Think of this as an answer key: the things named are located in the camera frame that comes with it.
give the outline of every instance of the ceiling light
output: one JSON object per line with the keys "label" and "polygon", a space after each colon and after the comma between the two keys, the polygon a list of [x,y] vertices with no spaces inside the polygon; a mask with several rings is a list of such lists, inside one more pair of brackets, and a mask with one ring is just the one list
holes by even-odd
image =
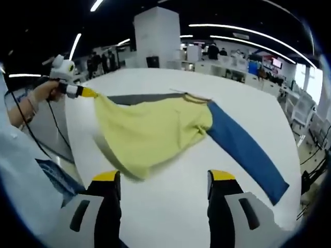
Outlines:
{"label": "ceiling light", "polygon": [[123,45],[123,44],[125,44],[126,42],[129,42],[130,41],[130,39],[127,39],[127,40],[124,40],[124,41],[121,41],[119,44],[117,44],[117,45]]}
{"label": "ceiling light", "polygon": [[242,28],[242,27],[235,27],[235,26],[229,26],[229,25],[220,25],[220,24],[191,24],[189,25],[190,27],[224,27],[224,28],[233,28],[233,29],[237,29],[237,30],[242,30],[242,31],[246,31],[246,32],[250,32],[253,34],[257,34],[257,35],[261,35],[263,37],[269,38],[273,41],[276,41],[282,45],[284,45],[285,47],[291,49],[293,52],[295,52],[296,54],[298,54],[300,57],[302,57],[305,61],[307,61],[308,63],[311,64],[311,66],[313,66],[315,69],[317,69],[317,67],[313,64],[313,62],[311,62],[305,55],[303,55],[301,52],[299,52],[298,50],[296,50],[295,48],[291,47],[290,45],[287,45],[286,43],[271,37],[269,35],[265,35],[263,33],[251,30],[251,29],[247,29],[247,28]]}
{"label": "ceiling light", "polygon": [[192,38],[193,35],[181,35],[180,37],[181,37],[181,38]]}
{"label": "ceiling light", "polygon": [[36,78],[39,78],[39,77],[41,77],[41,75],[40,74],[11,74],[11,75],[9,75],[9,77],[10,78],[13,78],[13,77],[17,77],[17,78],[21,78],[21,77],[23,77],[23,76],[34,76],[34,77],[36,77]]}
{"label": "ceiling light", "polygon": [[81,38],[81,36],[82,36],[82,34],[77,34],[76,39],[74,40],[74,43],[73,43],[71,52],[70,52],[69,60],[72,60],[73,53],[74,53],[74,51],[75,51],[75,49],[77,47],[78,41]]}
{"label": "ceiling light", "polygon": [[96,0],[96,2],[93,4],[91,8],[91,12],[94,12],[97,10],[97,8],[100,6],[100,4],[103,2],[103,0]]}
{"label": "ceiling light", "polygon": [[285,55],[283,55],[281,53],[276,52],[275,50],[272,50],[270,48],[266,48],[266,47],[264,47],[262,45],[259,45],[259,44],[256,44],[256,43],[253,43],[253,42],[250,42],[250,41],[247,41],[247,40],[240,40],[240,39],[236,39],[236,38],[224,37],[224,36],[217,36],[217,35],[211,35],[210,37],[211,38],[217,38],[217,39],[224,39],[224,40],[234,40],[234,41],[239,41],[239,42],[243,42],[243,43],[250,44],[250,45],[255,45],[256,47],[260,47],[260,48],[263,48],[264,50],[268,50],[268,51],[270,51],[272,53],[275,53],[275,54],[277,54],[277,55],[285,58],[289,62],[291,62],[293,64],[296,64],[295,61],[291,60],[290,58],[286,57]]}

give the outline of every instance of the blue cloth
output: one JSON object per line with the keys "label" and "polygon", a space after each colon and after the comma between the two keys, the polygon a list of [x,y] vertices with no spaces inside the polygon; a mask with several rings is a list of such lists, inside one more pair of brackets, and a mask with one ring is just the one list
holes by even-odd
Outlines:
{"label": "blue cloth", "polygon": [[289,185],[259,144],[215,102],[208,103],[213,125],[207,134],[258,183],[273,205]]}
{"label": "blue cloth", "polygon": [[36,159],[37,163],[52,182],[53,186],[63,195],[63,207],[78,193],[85,191],[84,186],[76,182],[64,170],[51,160]]}

